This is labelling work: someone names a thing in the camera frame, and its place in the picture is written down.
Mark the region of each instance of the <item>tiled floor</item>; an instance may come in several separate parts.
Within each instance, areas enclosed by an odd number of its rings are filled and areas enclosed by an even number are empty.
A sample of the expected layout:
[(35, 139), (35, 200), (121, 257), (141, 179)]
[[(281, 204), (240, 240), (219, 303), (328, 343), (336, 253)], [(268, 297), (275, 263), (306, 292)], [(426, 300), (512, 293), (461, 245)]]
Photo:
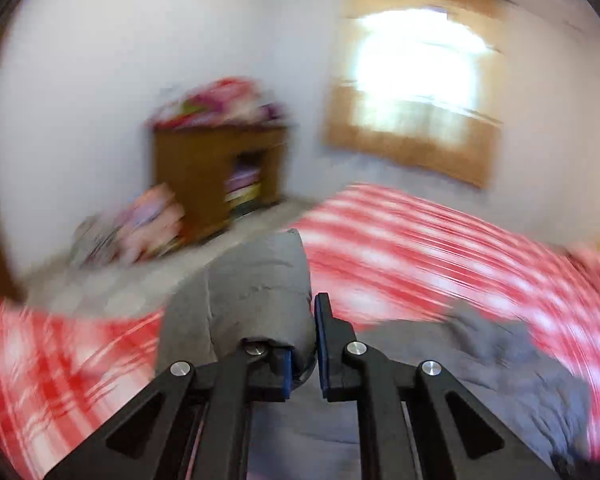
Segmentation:
[(245, 240), (293, 223), (310, 208), (289, 200), (256, 211), (221, 235), (154, 262), (99, 269), (61, 268), (43, 272), (29, 283), (27, 304), (57, 314), (88, 317), (135, 317), (164, 305), (178, 284), (216, 256)]

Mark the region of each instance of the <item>folded gray garment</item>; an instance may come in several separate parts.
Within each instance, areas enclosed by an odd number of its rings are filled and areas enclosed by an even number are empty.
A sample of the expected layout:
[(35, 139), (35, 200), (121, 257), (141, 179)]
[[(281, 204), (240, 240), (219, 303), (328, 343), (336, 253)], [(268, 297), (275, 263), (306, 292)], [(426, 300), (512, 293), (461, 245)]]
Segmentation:
[(217, 361), (249, 340), (291, 348), (299, 374), (314, 362), (310, 303), (309, 267), (297, 230), (234, 247), (187, 279), (167, 304), (156, 373), (175, 361)]
[[(389, 321), (359, 339), (395, 361), (440, 362), (549, 466), (553, 454), (586, 456), (589, 387), (538, 351), (522, 322), (462, 303), (444, 322)], [(249, 466), (267, 480), (359, 479), (355, 402), (328, 404), (315, 370), (284, 404), (256, 407)]]

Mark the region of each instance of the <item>bedsheet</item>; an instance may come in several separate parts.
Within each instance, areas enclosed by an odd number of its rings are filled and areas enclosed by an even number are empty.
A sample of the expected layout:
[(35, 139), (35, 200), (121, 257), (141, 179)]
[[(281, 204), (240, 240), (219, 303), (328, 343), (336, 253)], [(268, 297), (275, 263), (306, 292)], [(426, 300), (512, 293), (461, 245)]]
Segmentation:
[[(355, 184), (296, 227), (314, 294), (360, 330), (439, 319), (450, 296), (523, 319), (538, 348), (590, 385), (589, 449), (600, 457), (600, 253), (558, 254), (396, 190)], [(0, 446), (40, 479), (152, 377), (162, 311), (78, 320), (0, 300)]]

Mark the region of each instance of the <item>brown curtain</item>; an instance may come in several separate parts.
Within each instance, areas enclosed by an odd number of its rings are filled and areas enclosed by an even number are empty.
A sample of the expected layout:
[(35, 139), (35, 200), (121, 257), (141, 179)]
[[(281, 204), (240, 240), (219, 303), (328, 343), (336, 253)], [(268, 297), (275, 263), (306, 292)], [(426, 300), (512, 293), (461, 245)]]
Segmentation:
[(325, 142), (484, 188), (503, 0), (345, 0)]

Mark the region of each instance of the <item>red cloth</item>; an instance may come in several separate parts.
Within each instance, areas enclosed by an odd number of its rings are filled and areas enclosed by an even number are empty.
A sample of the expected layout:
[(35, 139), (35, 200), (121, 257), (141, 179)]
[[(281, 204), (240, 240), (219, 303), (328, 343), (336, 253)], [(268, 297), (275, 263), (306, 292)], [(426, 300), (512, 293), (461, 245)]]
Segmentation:
[[(480, 219), (357, 184), (296, 225), (314, 294), (359, 328), (439, 319), (458, 296), (518, 317), (538, 348), (592, 393), (589, 446), (600, 457), (600, 253), (587, 265)], [(0, 446), (26, 480), (53, 465), (151, 378), (162, 313), (73, 320), (0, 303)]]

